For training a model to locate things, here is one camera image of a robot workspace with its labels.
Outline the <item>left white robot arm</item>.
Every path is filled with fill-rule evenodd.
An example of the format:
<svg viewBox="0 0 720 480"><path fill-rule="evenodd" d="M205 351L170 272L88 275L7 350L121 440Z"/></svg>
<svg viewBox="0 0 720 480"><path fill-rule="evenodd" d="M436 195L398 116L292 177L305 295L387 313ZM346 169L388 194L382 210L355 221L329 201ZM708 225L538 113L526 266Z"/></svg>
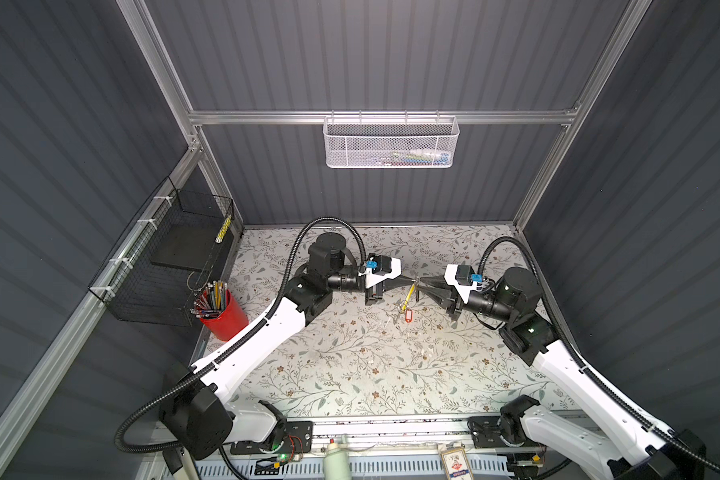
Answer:
<svg viewBox="0 0 720 480"><path fill-rule="evenodd" d="M308 254L308 261L286 282L275 312L262 313L217 350L193 363L192 372L207 368L208 373L161 403L161 422L194 458L204 459L238 442L278 450L287 435L285 416L264 400L231 402L246 377L330 306L334 292L361 292L365 302L373 304L386 291L414 282L403 275L398 258L372 254L354 259L339 233L319 235Z"/></svg>

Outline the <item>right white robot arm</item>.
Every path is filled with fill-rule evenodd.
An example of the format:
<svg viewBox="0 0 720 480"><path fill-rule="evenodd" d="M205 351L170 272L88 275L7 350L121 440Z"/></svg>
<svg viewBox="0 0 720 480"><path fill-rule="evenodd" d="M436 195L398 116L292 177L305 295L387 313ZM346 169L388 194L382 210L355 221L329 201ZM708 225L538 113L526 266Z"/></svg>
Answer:
<svg viewBox="0 0 720 480"><path fill-rule="evenodd" d="M537 311L543 289L535 275L511 267L490 282L468 265L449 265L424 277L420 289L453 318L464 311L501 322L504 345L569 396L599 427L592 433L528 395L500 411L502 439L545 445L592 479L701 479L705 444L692 432L674 433L577 356Z"/></svg>

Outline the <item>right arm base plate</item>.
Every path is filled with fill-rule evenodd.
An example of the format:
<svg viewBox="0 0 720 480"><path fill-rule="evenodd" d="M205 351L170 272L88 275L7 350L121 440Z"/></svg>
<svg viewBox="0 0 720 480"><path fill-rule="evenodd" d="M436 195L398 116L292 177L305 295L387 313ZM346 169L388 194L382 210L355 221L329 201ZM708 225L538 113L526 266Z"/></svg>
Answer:
<svg viewBox="0 0 720 480"><path fill-rule="evenodd" d="M466 425L475 448L511 447L503 437L500 416L471 416Z"/></svg>

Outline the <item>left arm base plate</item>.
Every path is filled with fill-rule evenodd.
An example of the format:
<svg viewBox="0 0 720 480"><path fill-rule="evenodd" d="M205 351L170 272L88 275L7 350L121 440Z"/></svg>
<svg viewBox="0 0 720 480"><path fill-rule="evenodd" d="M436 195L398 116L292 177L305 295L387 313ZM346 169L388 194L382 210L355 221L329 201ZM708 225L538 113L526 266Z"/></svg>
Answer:
<svg viewBox="0 0 720 480"><path fill-rule="evenodd" d="M264 442L237 441L225 446L232 455L306 454L312 449L314 423L312 421L286 421Z"/></svg>

